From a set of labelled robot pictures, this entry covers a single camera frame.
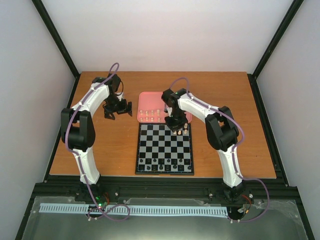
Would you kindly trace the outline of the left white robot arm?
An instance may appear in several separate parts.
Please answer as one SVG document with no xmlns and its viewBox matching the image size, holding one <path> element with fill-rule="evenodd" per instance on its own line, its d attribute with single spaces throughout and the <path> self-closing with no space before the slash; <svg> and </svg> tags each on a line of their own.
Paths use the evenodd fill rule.
<svg viewBox="0 0 320 240">
<path fill-rule="evenodd" d="M 124 98 L 122 91 L 118 92 L 122 85 L 123 82 L 117 74 L 96 77 L 83 98 L 73 107 L 64 108 L 60 115 L 61 140 L 77 162 L 80 181 L 90 185 L 86 195 L 95 202 L 103 198 L 104 188 L 96 184 L 100 173 L 93 154 L 96 139 L 93 116 L 100 105 L 106 119 L 114 120 L 115 114 L 133 115 L 132 102 Z"/>
</svg>

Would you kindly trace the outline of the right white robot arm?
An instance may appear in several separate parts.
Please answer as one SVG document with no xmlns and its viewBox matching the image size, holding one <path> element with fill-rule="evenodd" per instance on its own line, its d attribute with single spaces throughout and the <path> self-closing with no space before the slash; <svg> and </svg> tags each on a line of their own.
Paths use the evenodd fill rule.
<svg viewBox="0 0 320 240">
<path fill-rule="evenodd" d="M 226 107 L 211 106 L 198 99 L 186 89 L 176 92 L 170 88 L 163 91 L 161 99 L 165 104 L 164 118 L 168 128 L 175 134 L 188 124 L 186 113 L 190 113 L 205 124 L 206 137 L 210 146 L 218 153 L 222 172 L 224 198 L 234 203 L 244 190 L 239 171 L 237 147 L 239 127 L 235 123 L 231 110 Z"/>
</svg>

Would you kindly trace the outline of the black chess piece row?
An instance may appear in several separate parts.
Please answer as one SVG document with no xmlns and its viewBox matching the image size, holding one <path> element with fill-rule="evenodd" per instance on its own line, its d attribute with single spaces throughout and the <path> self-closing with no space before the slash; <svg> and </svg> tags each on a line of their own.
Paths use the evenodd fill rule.
<svg viewBox="0 0 320 240">
<path fill-rule="evenodd" d="M 144 173 L 191 173 L 192 161 L 183 158 L 140 158 L 137 171 Z"/>
</svg>

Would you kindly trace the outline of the pink plastic tray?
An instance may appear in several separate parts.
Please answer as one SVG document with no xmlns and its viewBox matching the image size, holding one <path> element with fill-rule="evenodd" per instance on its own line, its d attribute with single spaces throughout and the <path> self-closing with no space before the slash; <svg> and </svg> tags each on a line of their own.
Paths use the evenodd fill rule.
<svg viewBox="0 0 320 240">
<path fill-rule="evenodd" d="M 162 91 L 143 91 L 139 94 L 137 107 L 137 121 L 139 123 L 165 124 L 165 117 L 169 114 L 165 112 L 165 103 L 161 98 L 162 94 Z M 151 116 L 151 110 L 154 110 L 154 116 Z"/>
</svg>

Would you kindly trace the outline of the black and white chessboard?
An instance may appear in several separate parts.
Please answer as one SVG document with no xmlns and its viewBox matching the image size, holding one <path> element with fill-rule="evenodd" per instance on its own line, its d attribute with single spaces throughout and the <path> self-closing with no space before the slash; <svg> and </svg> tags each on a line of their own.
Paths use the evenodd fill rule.
<svg viewBox="0 0 320 240">
<path fill-rule="evenodd" d="M 138 128 L 135 173 L 137 175 L 180 175 L 193 176 L 192 129 L 188 124 L 187 135 L 174 134 L 164 123 L 140 123 Z M 186 172 L 138 172 L 139 159 L 190 159 L 193 166 L 191 173 Z"/>
</svg>

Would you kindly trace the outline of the black aluminium frame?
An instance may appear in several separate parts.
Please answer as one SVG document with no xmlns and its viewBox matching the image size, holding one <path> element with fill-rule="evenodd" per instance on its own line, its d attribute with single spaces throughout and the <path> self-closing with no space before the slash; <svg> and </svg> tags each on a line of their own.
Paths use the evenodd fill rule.
<svg viewBox="0 0 320 240">
<path fill-rule="evenodd" d="M 33 5 L 39 13 L 46 28 L 51 34 L 55 44 L 60 50 L 64 60 L 71 70 L 75 78 L 74 85 L 72 87 L 69 100 L 74 99 L 76 89 L 79 85 L 81 74 L 78 72 L 71 56 L 61 39 L 59 32 L 57 31 L 45 5 L 41 0 L 34 0 Z M 252 74 L 248 74 L 248 82 L 251 88 L 252 96 L 256 105 L 256 109 L 259 115 L 260 123 L 262 125 L 264 137 L 268 146 L 268 150 L 271 156 L 272 164 L 276 173 L 275 179 L 264 179 L 271 200 L 294 200 L 297 205 L 298 219 L 302 222 L 303 233 L 307 239 L 313 240 L 314 234 L 311 229 L 305 208 L 302 203 L 302 199 L 298 188 L 291 186 L 287 179 L 285 169 L 280 157 L 278 146 L 274 138 L 274 134 L 270 125 L 269 118 L 265 109 L 265 105 L 261 96 L 260 89 L 258 87 L 257 78 L 262 72 L 269 58 L 271 57 L 276 46 L 280 42 L 281 38 L 285 34 L 290 23 L 294 19 L 299 8 L 303 4 L 301 0 L 294 0 L 288 8 L 285 16 L 283 17 L 279 27 L 277 28 L 274 36 L 272 37 L 269 45 L 264 51 L 257 67 Z M 48 167 L 43 178 L 43 182 L 36 183 L 32 191 L 29 203 L 26 207 L 24 217 L 21 221 L 19 230 L 16 235 L 17 240 L 22 240 L 31 235 L 31 227 L 36 223 L 36 214 L 32 213 L 32 207 L 35 200 L 46 197 L 76 197 L 80 200 L 88 200 L 89 193 L 85 191 L 81 193 L 82 186 L 74 176 L 56 175 L 50 176 L 49 171 L 53 165 L 54 157 L 56 155 L 58 144 L 55 143 Z M 123 200 L 125 197 L 135 197 L 139 200 L 156 198 L 158 200 L 204 200 L 209 203 L 218 203 L 218 200 L 214 200 L 209 195 L 210 190 L 217 190 L 222 185 L 220 178 L 214 178 L 212 180 L 204 178 L 193 179 L 178 179 L 174 177 L 169 178 L 152 178 L 152 177 L 124 177 L 124 176 L 104 176 L 102 177 L 103 187 L 113 187 L 120 196 L 116 196 L 115 200 Z"/>
</svg>

